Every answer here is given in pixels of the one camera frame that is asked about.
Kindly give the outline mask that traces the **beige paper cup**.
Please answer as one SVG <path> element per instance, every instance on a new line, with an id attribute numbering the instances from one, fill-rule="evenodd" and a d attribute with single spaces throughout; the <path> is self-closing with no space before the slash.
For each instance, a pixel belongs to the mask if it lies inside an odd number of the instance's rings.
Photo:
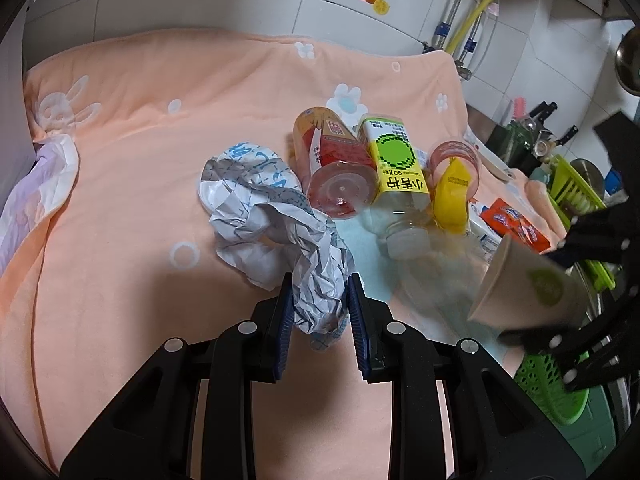
<path id="1" fill-rule="evenodd" d="M 532 248 L 505 237 L 492 258 L 468 319 L 496 330 L 582 324 L 584 285 Z"/>

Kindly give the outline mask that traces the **yellow green label bottle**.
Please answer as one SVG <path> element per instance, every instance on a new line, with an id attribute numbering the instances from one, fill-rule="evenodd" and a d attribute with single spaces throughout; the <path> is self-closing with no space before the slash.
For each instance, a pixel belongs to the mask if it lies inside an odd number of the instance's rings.
<path id="1" fill-rule="evenodd" d="M 376 167 L 374 199 L 360 214 L 364 228 L 391 259 L 422 257 L 431 249 L 426 229 L 431 196 L 405 124 L 397 117 L 367 114 L 357 133 Z"/>

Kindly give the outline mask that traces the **white blue paper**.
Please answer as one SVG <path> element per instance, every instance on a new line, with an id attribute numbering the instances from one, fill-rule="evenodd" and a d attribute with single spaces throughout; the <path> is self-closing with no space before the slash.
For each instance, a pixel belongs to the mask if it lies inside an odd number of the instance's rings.
<path id="1" fill-rule="evenodd" d="M 318 351 L 335 344 L 349 322 L 342 297 L 354 257 L 288 164 L 270 148 L 235 144 L 205 163 L 198 198 L 217 256 L 265 290 L 291 274 L 294 325 Z"/>

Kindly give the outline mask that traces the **green dish rack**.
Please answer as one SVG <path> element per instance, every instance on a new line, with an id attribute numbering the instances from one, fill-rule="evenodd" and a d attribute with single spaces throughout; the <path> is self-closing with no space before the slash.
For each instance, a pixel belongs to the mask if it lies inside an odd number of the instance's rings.
<path id="1" fill-rule="evenodd" d="M 566 159 L 560 155 L 552 155 L 549 166 L 551 177 L 547 193 L 565 229 L 570 228 L 574 217 L 605 208 L 604 201 Z M 582 267 L 590 276 L 596 292 L 615 288 L 614 273 L 608 264 L 587 260 Z"/>

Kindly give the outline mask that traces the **green plastic waste basket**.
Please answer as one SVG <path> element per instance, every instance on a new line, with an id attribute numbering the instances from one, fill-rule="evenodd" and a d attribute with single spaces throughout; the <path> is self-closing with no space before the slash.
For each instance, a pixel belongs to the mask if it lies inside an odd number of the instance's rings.
<path id="1" fill-rule="evenodd" d="M 589 390 L 567 391 L 550 354 L 526 353 L 514 380 L 556 426 L 573 425 L 587 405 Z"/>

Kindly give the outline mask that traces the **orange red snack packet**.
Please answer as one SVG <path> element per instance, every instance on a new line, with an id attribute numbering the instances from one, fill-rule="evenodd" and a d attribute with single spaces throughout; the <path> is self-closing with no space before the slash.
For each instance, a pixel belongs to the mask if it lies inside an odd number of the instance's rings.
<path id="1" fill-rule="evenodd" d="M 502 198 L 485 208 L 480 218 L 501 237 L 512 236 L 538 254 L 551 247 L 548 238 Z"/>

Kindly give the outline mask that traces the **yellow snack wrapper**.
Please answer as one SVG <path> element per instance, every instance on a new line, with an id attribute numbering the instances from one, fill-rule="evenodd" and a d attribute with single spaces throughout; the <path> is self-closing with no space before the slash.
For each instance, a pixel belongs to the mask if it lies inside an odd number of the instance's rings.
<path id="1" fill-rule="evenodd" d="M 445 231 L 463 234 L 468 223 L 466 199 L 471 175 L 457 157 L 449 159 L 449 166 L 440 177 L 435 192 L 434 218 Z"/>

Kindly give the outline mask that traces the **peach floral towel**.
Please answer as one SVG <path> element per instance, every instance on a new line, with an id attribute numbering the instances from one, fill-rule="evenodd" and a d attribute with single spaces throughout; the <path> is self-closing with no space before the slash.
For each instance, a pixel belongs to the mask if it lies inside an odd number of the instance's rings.
<path id="1" fill-rule="evenodd" d="M 468 121 L 444 52 L 374 56 L 307 38 L 165 30 L 53 55 L 24 79 L 37 142 L 79 155 L 61 203 L 31 200 L 1 279 L 1 396 L 51 468 L 168 338 L 198 342 L 248 318 L 266 292 L 227 266 L 198 199 L 205 163 L 252 142 L 288 156 L 299 113 L 400 118 L 428 150 Z"/>

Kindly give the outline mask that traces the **clear pink plastic cup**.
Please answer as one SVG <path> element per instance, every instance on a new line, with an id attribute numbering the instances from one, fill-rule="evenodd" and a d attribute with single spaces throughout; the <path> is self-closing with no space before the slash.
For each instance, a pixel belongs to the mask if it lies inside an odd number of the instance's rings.
<path id="1" fill-rule="evenodd" d="M 480 187 L 480 159 L 471 144 L 463 140 L 446 140 L 435 145 L 427 159 L 427 184 L 431 191 L 435 191 L 440 177 L 449 166 L 450 160 L 456 158 L 462 162 L 470 175 L 468 194 L 473 198 Z"/>

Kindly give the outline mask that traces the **red yellow drink bottle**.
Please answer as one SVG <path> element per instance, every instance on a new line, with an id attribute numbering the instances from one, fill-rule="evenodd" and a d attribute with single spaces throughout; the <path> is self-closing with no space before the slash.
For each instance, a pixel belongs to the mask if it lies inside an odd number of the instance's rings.
<path id="1" fill-rule="evenodd" d="M 307 108 L 295 119 L 292 136 L 295 171 L 311 206 L 347 219 L 372 202 L 375 162 L 333 110 Z"/>

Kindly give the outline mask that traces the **white lilac quilted cloth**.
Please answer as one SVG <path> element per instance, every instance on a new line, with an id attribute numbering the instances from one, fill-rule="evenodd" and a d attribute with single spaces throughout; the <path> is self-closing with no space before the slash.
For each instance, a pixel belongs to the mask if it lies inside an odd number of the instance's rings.
<path id="1" fill-rule="evenodd" d="M 65 204 L 78 168 L 78 151 L 67 134 L 39 145 L 34 168 L 17 182 L 2 210 L 1 273 L 29 234 Z"/>

